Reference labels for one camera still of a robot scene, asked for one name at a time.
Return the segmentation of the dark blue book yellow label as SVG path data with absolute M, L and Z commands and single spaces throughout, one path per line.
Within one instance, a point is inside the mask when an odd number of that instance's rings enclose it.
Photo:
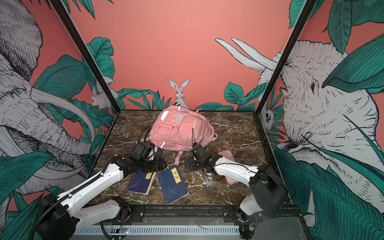
M 159 173 L 158 179 L 167 205 L 189 194 L 177 165 Z

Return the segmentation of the pink student backpack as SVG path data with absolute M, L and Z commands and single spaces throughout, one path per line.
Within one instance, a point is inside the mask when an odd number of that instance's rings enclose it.
M 150 131 L 149 139 L 158 148 L 178 152 L 175 165 L 183 152 L 189 152 L 193 144 L 207 146 L 218 134 L 208 118 L 199 112 L 180 106 L 164 109 Z

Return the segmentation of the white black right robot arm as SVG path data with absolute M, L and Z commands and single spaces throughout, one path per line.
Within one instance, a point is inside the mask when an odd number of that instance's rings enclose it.
M 202 171 L 207 174 L 224 176 L 249 187 L 252 194 L 245 197 L 239 205 L 239 220 L 261 214 L 275 217 L 285 201 L 288 200 L 288 187 L 274 170 L 263 164 L 260 167 L 236 163 L 219 154 L 205 154 L 200 158 L 185 161 L 187 172 Z

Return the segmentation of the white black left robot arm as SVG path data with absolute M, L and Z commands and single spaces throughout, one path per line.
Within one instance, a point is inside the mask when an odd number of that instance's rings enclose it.
M 91 207 L 86 205 L 105 189 L 129 175 L 138 171 L 158 172 L 166 167 L 163 158 L 149 160 L 129 156 L 113 157 L 102 171 L 84 183 L 57 197 L 48 195 L 42 198 L 28 238 L 68 240 L 74 233 L 105 220 L 119 217 L 122 222 L 127 221 L 132 211 L 130 205 L 119 196 Z

